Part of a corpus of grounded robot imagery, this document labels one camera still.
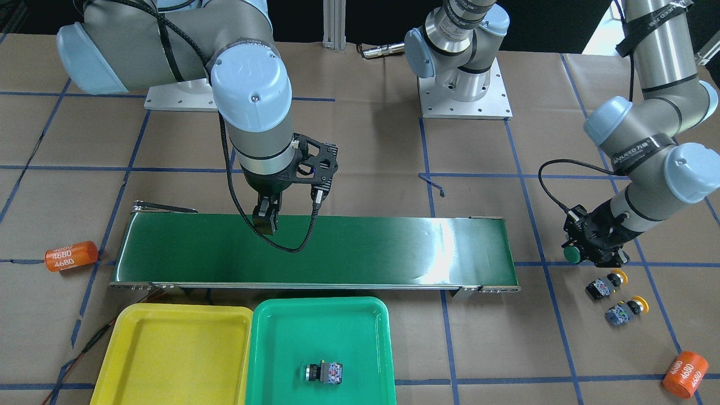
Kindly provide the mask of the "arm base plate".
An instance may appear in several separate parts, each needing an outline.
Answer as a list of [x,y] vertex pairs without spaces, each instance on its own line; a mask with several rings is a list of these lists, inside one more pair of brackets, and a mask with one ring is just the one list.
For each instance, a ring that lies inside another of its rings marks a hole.
[[186,80],[150,87],[144,108],[167,112],[216,112],[213,89],[207,79]]
[[497,59],[481,74],[455,69],[418,78],[417,89],[424,118],[504,120],[514,115]]

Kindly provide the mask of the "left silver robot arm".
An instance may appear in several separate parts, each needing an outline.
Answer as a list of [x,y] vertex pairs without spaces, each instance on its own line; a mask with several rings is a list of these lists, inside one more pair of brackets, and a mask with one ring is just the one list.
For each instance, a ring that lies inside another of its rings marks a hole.
[[[584,123],[607,154],[610,174],[630,184],[593,211],[561,204],[562,248],[573,264],[615,267],[628,261],[623,245],[718,188],[718,153],[674,137],[709,118],[718,107],[712,85],[700,80],[686,12],[691,1],[623,2],[624,38],[615,48],[630,56],[643,99],[613,97]],[[489,69],[509,28],[494,1],[445,1],[404,36],[407,62],[419,78],[434,78],[449,98],[484,96]]]

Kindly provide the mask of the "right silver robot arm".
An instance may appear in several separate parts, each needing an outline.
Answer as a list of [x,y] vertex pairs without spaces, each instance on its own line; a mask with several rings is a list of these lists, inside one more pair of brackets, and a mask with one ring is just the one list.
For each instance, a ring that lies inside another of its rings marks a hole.
[[312,186],[313,214],[329,194],[337,149],[295,133],[290,77],[273,43],[265,1],[202,1],[160,11],[155,1],[83,1],[83,22],[62,26],[57,50],[83,92],[126,94],[206,79],[245,179],[259,195],[254,226],[273,234],[281,195]]

